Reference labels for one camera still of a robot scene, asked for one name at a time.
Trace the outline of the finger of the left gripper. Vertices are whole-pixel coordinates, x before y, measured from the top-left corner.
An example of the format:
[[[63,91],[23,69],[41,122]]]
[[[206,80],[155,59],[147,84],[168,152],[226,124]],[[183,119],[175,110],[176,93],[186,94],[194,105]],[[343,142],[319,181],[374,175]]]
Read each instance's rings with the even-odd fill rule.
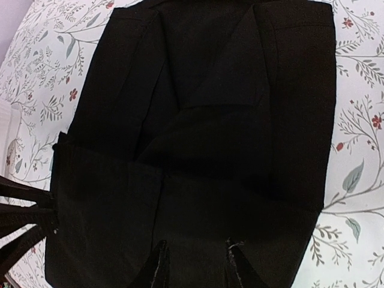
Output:
[[[58,227],[58,218],[54,210],[38,206],[2,206],[1,237],[5,237],[27,224],[36,224],[43,231],[53,231]]]
[[[1,177],[1,196],[35,202],[39,208],[56,208],[51,192],[19,184],[5,177]]]

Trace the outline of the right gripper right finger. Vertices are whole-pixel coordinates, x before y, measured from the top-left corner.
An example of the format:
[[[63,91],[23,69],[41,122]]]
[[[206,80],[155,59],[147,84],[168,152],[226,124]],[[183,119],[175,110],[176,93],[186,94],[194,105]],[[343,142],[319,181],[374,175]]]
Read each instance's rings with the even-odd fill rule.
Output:
[[[226,241],[224,286],[228,288],[266,288],[267,285],[244,256],[241,250],[243,244],[243,242],[234,242],[230,238]]]

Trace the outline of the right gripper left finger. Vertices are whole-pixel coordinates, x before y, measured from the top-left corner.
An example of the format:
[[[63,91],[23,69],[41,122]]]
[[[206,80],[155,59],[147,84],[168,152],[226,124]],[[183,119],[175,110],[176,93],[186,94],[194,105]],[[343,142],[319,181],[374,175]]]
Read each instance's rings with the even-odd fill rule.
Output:
[[[169,286],[170,253],[166,241],[160,241],[131,283],[132,288],[166,288]]]

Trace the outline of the black long sleeve shirt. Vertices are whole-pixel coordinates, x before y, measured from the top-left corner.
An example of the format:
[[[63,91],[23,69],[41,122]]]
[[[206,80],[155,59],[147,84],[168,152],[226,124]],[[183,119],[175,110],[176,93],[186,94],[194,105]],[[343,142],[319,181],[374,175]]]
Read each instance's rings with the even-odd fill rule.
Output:
[[[323,209],[336,96],[332,7],[116,8],[54,145],[52,287],[127,287],[166,241],[169,287],[225,287],[226,241],[291,287]]]

